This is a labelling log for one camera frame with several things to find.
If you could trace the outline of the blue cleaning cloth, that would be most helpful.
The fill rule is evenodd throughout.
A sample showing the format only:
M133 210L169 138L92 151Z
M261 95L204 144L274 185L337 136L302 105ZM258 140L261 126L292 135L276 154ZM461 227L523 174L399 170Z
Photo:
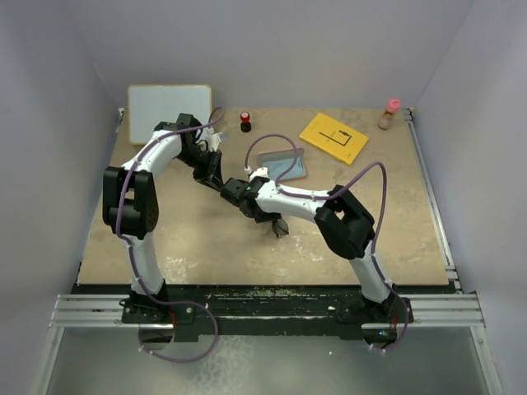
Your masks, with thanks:
M263 166L268 167L269 177L271 180L275 180L280 174L286 173L282 176L282 180L301 179L307 174L305 166L302 160L297 160L293 167L293 159L283 160L268 160L263 163Z

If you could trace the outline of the pink glasses case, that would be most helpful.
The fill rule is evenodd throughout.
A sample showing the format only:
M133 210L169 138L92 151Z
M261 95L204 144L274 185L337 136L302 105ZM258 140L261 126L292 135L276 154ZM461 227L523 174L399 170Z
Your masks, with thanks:
M271 180L275 180L281 173L285 172L291 165L294 165L286 174L281 177L281 181L301 179L306 177L307 170L304 164L303 148L268 151L259 153L256 157L258 167L266 167Z

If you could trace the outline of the thin framed sunglasses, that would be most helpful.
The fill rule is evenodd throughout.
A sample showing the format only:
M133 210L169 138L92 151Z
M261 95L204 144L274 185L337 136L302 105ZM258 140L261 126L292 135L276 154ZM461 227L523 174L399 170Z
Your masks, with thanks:
M282 238L289 235L288 224L282 218L272 221L272 231L277 238Z

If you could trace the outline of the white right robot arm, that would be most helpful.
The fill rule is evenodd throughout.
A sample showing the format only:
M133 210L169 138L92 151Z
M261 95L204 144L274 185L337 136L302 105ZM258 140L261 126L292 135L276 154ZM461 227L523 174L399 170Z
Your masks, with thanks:
M262 176L249 182L231 178L220 189L221 197L244 216L257 223L271 222L277 236L288 233L284 215L317 225L328 248L352 266L367 300L367 315L376 322L386 321L395 312L390 296L393 282L374 255L373 216L341 185L304 197L305 193L299 188L277 188Z

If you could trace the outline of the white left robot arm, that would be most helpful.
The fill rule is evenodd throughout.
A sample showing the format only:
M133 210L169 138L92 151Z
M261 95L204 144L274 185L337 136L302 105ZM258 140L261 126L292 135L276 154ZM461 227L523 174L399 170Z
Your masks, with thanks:
M122 241L133 272L129 297L120 303L127 314L159 323L172 313L153 239L160 215L156 177L172 160L179 160L192 169L197 183L220 191L221 137L212 127L222 115L222 109L216 108L207 123L192 114L180 114L173 123L158 123L131 160L104 171L103 221Z

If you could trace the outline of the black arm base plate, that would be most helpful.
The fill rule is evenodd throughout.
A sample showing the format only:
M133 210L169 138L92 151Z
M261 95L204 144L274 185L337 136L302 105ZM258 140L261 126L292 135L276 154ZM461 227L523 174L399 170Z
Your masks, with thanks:
M390 295L376 304L354 285L168 285L162 306L125 285L80 285L74 295L112 295L126 324L158 324L178 342L218 333L246 336L330 336L394 342L398 325L413 322L411 302Z

